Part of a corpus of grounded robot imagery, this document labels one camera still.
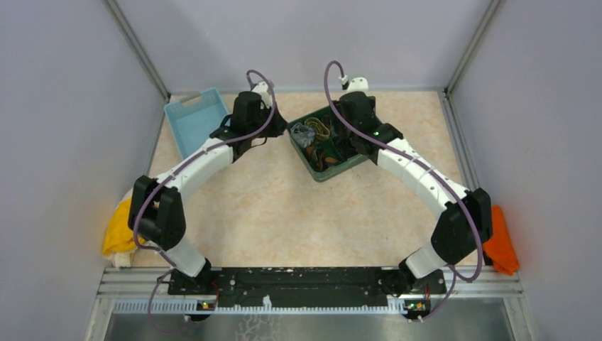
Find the white wall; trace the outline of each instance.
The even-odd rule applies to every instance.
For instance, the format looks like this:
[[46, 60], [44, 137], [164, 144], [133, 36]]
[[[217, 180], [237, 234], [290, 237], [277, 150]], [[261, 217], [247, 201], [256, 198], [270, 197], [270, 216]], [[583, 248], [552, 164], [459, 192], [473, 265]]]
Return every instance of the white wall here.
[[372, 88], [443, 87], [491, 0], [119, 0], [171, 92], [321, 90], [340, 60]]
[[102, 1], [3, 1], [0, 335], [81, 340], [162, 99]]
[[541, 340], [600, 340], [602, 2], [507, 1], [453, 96]]

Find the beige marble floor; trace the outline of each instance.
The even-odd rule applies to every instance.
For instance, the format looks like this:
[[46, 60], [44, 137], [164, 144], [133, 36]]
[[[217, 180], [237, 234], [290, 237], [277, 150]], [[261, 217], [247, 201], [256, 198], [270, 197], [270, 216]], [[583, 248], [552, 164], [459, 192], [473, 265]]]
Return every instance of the beige marble floor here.
[[[372, 92], [377, 115], [455, 181], [458, 165], [436, 92]], [[224, 95], [231, 110], [235, 95]], [[278, 94], [291, 121], [327, 105], [322, 93]], [[150, 171], [180, 162], [167, 120]], [[428, 242], [436, 219], [399, 180], [372, 162], [313, 181], [286, 133], [209, 179], [185, 203], [186, 236], [215, 266], [396, 265]], [[463, 264], [475, 264], [475, 254]], [[163, 266], [138, 251], [134, 266]]]

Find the yellow towel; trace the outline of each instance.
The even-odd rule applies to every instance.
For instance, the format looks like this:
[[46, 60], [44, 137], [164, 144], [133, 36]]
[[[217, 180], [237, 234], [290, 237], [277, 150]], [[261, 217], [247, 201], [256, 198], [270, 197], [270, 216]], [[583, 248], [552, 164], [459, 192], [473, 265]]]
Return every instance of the yellow towel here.
[[[102, 254], [110, 257], [111, 253], [128, 252], [136, 250], [133, 242], [133, 233], [128, 227], [128, 215], [130, 212], [131, 198], [122, 201], [115, 209], [113, 217], [109, 221], [106, 229], [104, 243], [102, 244]], [[138, 237], [142, 244], [144, 239]]]

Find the orange towel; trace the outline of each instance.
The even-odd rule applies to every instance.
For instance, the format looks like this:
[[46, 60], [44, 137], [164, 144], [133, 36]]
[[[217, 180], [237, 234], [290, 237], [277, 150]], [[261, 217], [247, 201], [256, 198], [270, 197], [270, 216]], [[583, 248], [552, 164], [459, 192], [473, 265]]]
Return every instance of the orange towel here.
[[501, 207], [493, 206], [491, 209], [493, 220], [493, 236], [483, 244], [483, 249], [491, 261], [493, 268], [503, 274], [512, 275], [517, 271], [520, 264], [512, 247], [512, 241], [508, 234], [506, 221]]

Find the light blue basket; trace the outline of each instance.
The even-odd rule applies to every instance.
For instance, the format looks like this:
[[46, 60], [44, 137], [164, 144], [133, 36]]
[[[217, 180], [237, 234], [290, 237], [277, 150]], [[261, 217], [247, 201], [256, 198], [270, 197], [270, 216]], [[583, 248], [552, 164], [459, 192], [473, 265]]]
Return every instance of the light blue basket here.
[[228, 114], [215, 88], [165, 105], [165, 115], [182, 159], [200, 148]]

